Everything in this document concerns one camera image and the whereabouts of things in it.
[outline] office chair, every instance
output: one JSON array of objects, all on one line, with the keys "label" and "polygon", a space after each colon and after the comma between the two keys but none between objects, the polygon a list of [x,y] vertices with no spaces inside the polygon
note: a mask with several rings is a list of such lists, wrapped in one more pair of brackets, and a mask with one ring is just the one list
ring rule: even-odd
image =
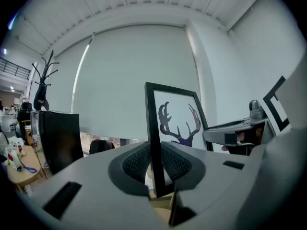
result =
[{"label": "office chair", "polygon": [[24,126],[31,124],[31,111],[32,111],[32,104],[29,102],[24,102],[22,103],[20,111],[18,112],[17,115],[17,120],[19,122],[19,133],[16,131],[16,126],[15,126],[15,134],[16,137],[22,138],[23,140],[26,140]]}]

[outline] black monitor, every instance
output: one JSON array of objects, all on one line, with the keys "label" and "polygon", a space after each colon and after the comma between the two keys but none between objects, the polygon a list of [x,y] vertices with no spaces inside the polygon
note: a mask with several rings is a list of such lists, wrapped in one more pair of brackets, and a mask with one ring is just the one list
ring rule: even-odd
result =
[{"label": "black monitor", "polygon": [[40,111],[39,134],[52,174],[83,157],[79,114]]}]

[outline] ceiling panel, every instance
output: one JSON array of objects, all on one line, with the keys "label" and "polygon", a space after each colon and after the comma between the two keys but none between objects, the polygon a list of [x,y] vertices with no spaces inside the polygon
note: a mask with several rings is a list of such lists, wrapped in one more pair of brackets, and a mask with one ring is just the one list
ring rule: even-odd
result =
[{"label": "ceiling panel", "polygon": [[29,0],[19,11],[11,34],[22,44],[44,54],[71,28],[120,6],[165,3],[187,7],[218,20],[227,29],[255,0]]}]

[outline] railing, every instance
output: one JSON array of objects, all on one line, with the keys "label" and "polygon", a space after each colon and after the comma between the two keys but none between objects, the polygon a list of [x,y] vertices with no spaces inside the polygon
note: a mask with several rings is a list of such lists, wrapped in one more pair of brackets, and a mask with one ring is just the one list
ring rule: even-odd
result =
[{"label": "railing", "polygon": [[29,80],[30,76],[30,70],[23,68],[21,66],[18,66],[14,63],[11,63],[10,61],[7,61],[0,57],[0,71],[12,74],[16,77],[20,77],[22,79]]}]

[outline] deer antler print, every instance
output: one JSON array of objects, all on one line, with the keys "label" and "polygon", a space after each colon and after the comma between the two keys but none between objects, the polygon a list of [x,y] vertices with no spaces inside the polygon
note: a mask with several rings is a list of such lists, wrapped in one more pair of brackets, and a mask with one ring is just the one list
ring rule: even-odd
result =
[{"label": "deer antler print", "polygon": [[189,104],[189,109],[192,112],[192,115],[194,117],[196,129],[193,132],[191,132],[190,127],[189,127],[188,123],[186,122],[188,129],[189,129],[189,137],[187,139],[184,139],[184,138],[181,137],[178,126],[177,126],[178,134],[171,132],[170,129],[169,129],[168,122],[171,120],[172,117],[167,117],[169,115],[167,113],[167,105],[168,104],[169,104],[169,102],[166,102],[164,105],[161,105],[160,108],[159,108],[159,111],[158,111],[158,115],[159,115],[159,119],[160,119],[160,131],[161,131],[161,133],[164,134],[164,135],[167,135],[167,136],[173,136],[173,137],[177,138],[178,141],[179,141],[179,142],[177,142],[177,141],[172,140],[173,142],[192,147],[193,137],[201,129],[201,122],[198,118],[197,112]]}]

